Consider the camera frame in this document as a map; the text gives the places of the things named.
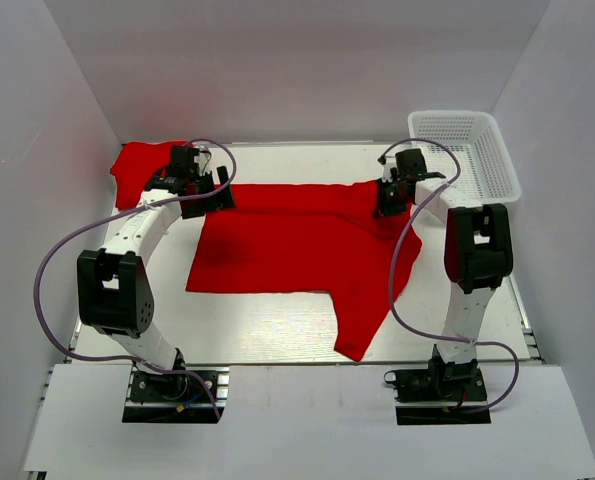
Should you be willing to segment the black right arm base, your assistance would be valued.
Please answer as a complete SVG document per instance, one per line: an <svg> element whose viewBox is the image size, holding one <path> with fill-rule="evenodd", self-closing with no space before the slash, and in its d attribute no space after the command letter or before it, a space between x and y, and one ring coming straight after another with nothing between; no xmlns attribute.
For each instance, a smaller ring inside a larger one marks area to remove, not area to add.
<svg viewBox="0 0 595 480"><path fill-rule="evenodd" d="M427 369L389 370L384 382L396 390L396 399L401 403L423 402L483 402L487 391L479 368L471 378L439 380Z"/></svg>

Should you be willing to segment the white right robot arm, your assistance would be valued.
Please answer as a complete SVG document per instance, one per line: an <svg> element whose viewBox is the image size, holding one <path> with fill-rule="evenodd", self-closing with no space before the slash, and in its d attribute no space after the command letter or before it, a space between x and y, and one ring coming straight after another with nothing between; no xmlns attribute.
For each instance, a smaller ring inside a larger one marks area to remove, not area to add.
<svg viewBox="0 0 595 480"><path fill-rule="evenodd" d="M451 290L443 330L407 330L433 339L435 355L444 365L472 366L488 304L513 268L508 210L501 203L484 204L467 196L453 186L456 177L429 171L419 148L399 151L391 161L381 155L378 162L383 173L376 181L375 215L410 214L396 252L418 213L427 211L445 226L443 261Z"/></svg>

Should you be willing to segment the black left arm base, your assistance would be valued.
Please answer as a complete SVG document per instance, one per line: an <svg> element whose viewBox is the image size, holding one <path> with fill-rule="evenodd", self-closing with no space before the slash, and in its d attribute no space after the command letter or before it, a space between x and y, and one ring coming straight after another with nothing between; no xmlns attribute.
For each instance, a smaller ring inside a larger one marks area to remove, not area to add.
<svg viewBox="0 0 595 480"><path fill-rule="evenodd" d="M127 399L134 403L209 403L206 389L216 395L218 372L200 370L197 375L200 380L192 375L159 375L134 370Z"/></svg>

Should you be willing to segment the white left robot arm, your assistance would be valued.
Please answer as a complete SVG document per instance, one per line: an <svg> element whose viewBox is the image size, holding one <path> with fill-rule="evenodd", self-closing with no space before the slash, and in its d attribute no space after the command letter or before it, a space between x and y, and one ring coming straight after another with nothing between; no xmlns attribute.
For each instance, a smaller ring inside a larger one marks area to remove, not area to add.
<svg viewBox="0 0 595 480"><path fill-rule="evenodd" d="M168 163L151 174L136 207L112 239L77 259L79 318L127 352L142 371L182 367L181 353L154 322L147 264L180 219L235 207L228 168L210 169L212 154L197 142L174 145Z"/></svg>

